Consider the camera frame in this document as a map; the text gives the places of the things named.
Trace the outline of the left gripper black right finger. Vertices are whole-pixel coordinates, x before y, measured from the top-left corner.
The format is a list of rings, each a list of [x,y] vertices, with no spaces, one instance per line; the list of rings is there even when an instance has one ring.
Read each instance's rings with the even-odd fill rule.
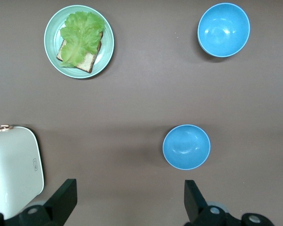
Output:
[[[184,206],[189,218],[187,226],[272,226],[267,217],[245,213],[241,219],[233,217],[216,205],[208,205],[195,181],[184,183]]]

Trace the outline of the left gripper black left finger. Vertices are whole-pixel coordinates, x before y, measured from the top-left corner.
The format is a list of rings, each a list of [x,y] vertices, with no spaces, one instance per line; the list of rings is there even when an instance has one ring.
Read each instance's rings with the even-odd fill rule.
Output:
[[[43,204],[26,208],[10,219],[0,213],[0,226],[63,226],[77,205],[77,181],[67,179]]]

